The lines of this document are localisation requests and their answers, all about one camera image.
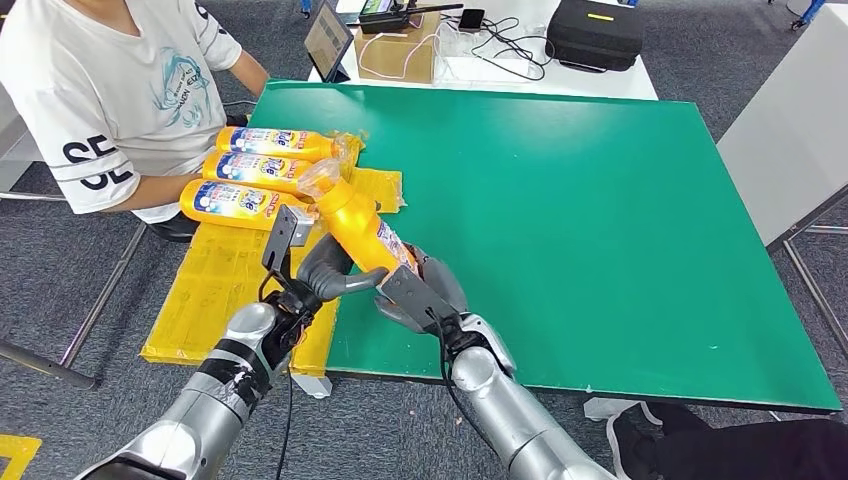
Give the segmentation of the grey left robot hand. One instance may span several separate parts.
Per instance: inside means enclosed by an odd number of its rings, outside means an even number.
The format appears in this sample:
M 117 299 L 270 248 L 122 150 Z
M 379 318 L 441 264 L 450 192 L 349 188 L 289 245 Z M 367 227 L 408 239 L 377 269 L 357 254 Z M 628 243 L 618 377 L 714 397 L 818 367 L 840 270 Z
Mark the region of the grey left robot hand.
M 355 263 L 338 241 L 325 234 L 300 264 L 296 278 L 323 301 L 376 288 L 388 275 L 385 267 L 352 274 Z

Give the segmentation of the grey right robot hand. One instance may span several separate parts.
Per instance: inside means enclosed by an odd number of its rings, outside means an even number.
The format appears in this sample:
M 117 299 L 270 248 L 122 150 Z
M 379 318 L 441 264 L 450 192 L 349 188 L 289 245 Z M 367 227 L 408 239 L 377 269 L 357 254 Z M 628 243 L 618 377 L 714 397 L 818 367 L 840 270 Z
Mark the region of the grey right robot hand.
M 416 267 L 397 268 L 378 288 L 376 308 L 415 333 L 436 334 L 439 320 L 468 312 L 466 295 L 447 265 L 418 246 L 406 244 Z

